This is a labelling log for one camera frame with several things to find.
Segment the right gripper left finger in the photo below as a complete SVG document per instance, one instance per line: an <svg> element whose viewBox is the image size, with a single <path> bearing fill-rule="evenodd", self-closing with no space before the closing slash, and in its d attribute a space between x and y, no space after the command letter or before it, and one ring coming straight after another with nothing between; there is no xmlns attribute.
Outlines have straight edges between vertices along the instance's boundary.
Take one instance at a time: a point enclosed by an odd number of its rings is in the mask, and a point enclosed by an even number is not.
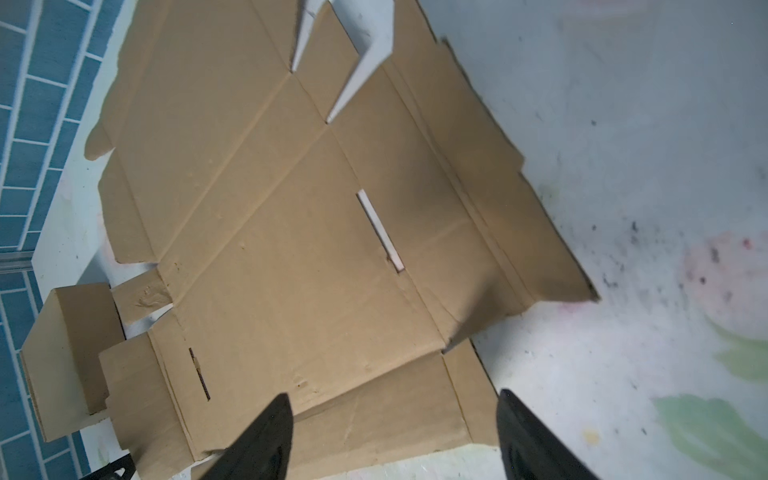
<svg viewBox="0 0 768 480"><path fill-rule="evenodd" d="M278 394L203 474L204 480L284 480L294 419L287 393Z"/></svg>

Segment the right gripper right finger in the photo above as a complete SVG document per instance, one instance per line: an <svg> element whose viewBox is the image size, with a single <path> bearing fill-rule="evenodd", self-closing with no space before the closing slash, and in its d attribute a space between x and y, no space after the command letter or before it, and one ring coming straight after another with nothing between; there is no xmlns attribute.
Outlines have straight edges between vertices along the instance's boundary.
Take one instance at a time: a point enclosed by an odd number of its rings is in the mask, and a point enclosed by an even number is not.
<svg viewBox="0 0 768 480"><path fill-rule="evenodd" d="M509 389L499 393L496 425L507 479L598 479Z"/></svg>

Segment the cardboard stack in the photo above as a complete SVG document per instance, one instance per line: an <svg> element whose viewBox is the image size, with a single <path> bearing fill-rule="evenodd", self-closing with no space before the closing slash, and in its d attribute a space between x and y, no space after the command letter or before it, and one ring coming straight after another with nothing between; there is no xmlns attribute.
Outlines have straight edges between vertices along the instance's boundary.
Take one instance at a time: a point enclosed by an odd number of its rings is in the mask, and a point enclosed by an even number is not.
<svg viewBox="0 0 768 480"><path fill-rule="evenodd" d="M421 6L364 62L331 7L141 1L85 144L117 288L56 288L22 347L46 441L112 421L143 479L230 446L273 398L288 475L496 445L470 343L595 290Z"/></svg>

